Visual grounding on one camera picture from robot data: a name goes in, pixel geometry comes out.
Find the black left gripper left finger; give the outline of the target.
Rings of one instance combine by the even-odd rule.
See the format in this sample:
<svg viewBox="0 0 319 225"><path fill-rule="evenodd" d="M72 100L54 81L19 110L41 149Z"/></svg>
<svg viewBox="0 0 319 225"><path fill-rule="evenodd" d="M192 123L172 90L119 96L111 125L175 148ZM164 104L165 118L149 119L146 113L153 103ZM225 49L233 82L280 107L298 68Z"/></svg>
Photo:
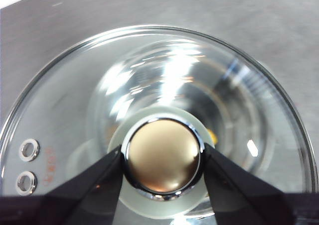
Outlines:
<svg viewBox="0 0 319 225"><path fill-rule="evenodd" d="M118 146L85 171L43 195L4 196L2 225L110 225L122 187Z"/></svg>

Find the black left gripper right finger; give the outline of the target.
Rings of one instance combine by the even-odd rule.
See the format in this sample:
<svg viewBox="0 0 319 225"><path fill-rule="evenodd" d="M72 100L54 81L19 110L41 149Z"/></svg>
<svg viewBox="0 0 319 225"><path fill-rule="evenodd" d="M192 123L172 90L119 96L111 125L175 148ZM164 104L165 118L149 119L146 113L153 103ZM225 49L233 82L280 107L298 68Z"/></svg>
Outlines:
<svg viewBox="0 0 319 225"><path fill-rule="evenodd" d="M318 193L284 193L209 144L203 176L219 225L317 225Z"/></svg>

